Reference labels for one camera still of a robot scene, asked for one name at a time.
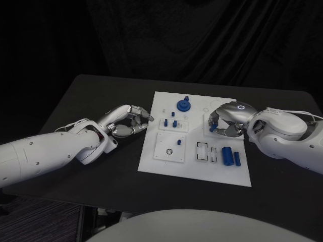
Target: robotic hand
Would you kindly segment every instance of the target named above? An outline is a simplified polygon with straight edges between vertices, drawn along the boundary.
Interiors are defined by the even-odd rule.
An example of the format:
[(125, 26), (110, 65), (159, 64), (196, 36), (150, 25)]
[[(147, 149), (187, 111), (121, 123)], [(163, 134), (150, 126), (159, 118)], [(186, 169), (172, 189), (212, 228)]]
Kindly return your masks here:
[[(304, 122), (293, 113), (313, 117)], [(271, 158), (287, 158), (299, 166), (323, 174), (323, 120), (304, 111), (267, 108), (258, 112), (244, 102), (225, 103), (211, 114), (209, 126), (222, 119), (226, 129), (211, 129), (221, 135), (238, 137), (248, 131), (249, 141)]]
[[(89, 164), (102, 152), (115, 149), (118, 143), (114, 137), (128, 137), (147, 128), (140, 117), (154, 120), (141, 107), (121, 105), (98, 122), (81, 119), (50, 134), (0, 145), (0, 188), (59, 169), (74, 158), (82, 164)], [(115, 124), (125, 118), (131, 119), (131, 127)]]

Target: black table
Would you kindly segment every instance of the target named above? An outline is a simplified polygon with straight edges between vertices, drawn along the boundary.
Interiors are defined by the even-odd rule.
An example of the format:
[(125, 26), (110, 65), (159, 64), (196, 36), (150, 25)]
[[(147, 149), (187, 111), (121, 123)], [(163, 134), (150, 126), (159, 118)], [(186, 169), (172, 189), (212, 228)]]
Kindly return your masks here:
[[(235, 98), (257, 110), (270, 106), (322, 115), (313, 97), (300, 91), (81, 75), (40, 133), (81, 118), (97, 120), (120, 104), (150, 110), (154, 91)], [(118, 148), (92, 164), (74, 160), (62, 169), (4, 188), (4, 193), (131, 213), (163, 209), (228, 212), (323, 241), (323, 175), (265, 156), (248, 137), (252, 188), (138, 172), (143, 141), (144, 132), (118, 139)]]

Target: white board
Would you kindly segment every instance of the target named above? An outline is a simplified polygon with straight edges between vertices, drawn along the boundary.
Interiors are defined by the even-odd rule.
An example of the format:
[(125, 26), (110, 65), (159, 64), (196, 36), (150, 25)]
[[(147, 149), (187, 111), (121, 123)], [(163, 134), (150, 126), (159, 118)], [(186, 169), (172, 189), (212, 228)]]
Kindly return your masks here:
[[(176, 104), (186, 96), (189, 96), (190, 110), (180, 112)], [(154, 121), (149, 122), (138, 171), (251, 187), (244, 137), (229, 138), (208, 132), (211, 113), (224, 103), (231, 101), (235, 99), (166, 92), (154, 93), (150, 112)], [(169, 120), (170, 124), (166, 129), (163, 128), (164, 119)], [(172, 128), (174, 120), (187, 122), (186, 132), (180, 126)], [(219, 128), (225, 128), (226, 123), (222, 122), (219, 126)], [(160, 144), (157, 143), (159, 134), (163, 138), (162, 142), (159, 140)], [(177, 145), (177, 140), (182, 137), (185, 140)], [(208, 160), (198, 159), (199, 142), (208, 144), (208, 149), (202, 149), (202, 152), (208, 152)], [(241, 166), (224, 165), (221, 151), (224, 147), (231, 147), (232, 152), (239, 152)], [(173, 155), (166, 153), (167, 149), (173, 150)]]

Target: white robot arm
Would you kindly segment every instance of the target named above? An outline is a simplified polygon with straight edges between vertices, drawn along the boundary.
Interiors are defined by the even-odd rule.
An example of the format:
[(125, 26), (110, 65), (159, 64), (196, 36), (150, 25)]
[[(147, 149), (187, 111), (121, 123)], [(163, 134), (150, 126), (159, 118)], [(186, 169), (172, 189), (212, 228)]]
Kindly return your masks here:
[[(56, 132), (58, 129), (0, 145), (0, 188), (59, 169), (74, 158), (89, 164), (102, 152), (115, 149), (118, 143), (112, 136), (123, 138), (147, 128), (140, 116), (154, 120), (141, 107), (123, 105), (98, 122), (82, 119), (61, 127), (74, 126), (68, 132)], [(131, 119), (131, 127), (115, 125), (124, 118)]]
[(323, 120), (304, 122), (293, 113), (311, 115), (309, 112), (273, 108), (258, 112), (247, 103), (225, 103), (211, 114), (209, 126), (216, 126), (222, 119), (229, 127), (211, 131), (238, 137), (247, 130), (249, 141), (265, 155), (275, 159), (286, 158), (323, 174)]

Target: white cable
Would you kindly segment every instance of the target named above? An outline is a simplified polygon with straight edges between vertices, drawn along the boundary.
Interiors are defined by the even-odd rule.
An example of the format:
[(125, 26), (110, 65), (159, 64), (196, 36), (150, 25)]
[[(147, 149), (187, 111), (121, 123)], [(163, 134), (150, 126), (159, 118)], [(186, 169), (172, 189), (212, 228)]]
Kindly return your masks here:
[(59, 129), (63, 129), (63, 128), (65, 128), (65, 131), (66, 131), (66, 128), (68, 128), (69, 126), (72, 126), (72, 125), (76, 126), (78, 124), (81, 124), (82, 122), (87, 122), (87, 121), (89, 121), (89, 119), (84, 118), (84, 119), (78, 120), (76, 122), (68, 124), (66, 126), (59, 127), (59, 128), (55, 130), (55, 132), (56, 132)]
[(310, 112), (306, 112), (306, 111), (288, 111), (288, 110), (281, 110), (281, 109), (277, 109), (283, 112), (288, 112), (288, 113), (299, 113), (299, 114), (304, 114), (304, 115), (310, 115), (313, 117), (313, 121), (316, 121), (314, 117), (323, 119), (323, 117), (319, 117), (317, 115), (311, 114)]

